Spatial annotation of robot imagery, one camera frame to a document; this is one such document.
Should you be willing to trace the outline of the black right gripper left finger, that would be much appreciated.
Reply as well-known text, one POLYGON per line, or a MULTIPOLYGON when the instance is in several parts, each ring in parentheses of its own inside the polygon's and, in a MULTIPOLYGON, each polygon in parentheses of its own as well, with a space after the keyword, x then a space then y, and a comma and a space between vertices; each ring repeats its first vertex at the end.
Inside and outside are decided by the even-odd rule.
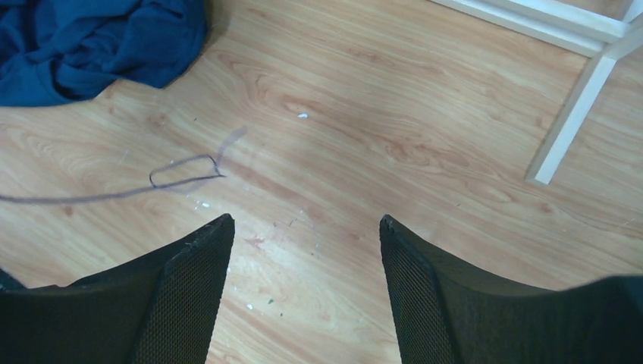
POLYGON ((204 363, 234 242, 221 215, 68 286, 1 273, 3 363, 204 363))

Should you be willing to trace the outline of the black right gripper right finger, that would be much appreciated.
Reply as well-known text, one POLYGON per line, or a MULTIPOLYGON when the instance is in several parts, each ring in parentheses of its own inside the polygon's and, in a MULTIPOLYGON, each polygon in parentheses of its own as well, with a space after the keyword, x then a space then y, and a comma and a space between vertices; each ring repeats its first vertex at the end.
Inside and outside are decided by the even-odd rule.
POLYGON ((642 278, 566 290, 503 278, 385 215, 381 255, 404 363, 640 363, 642 278))

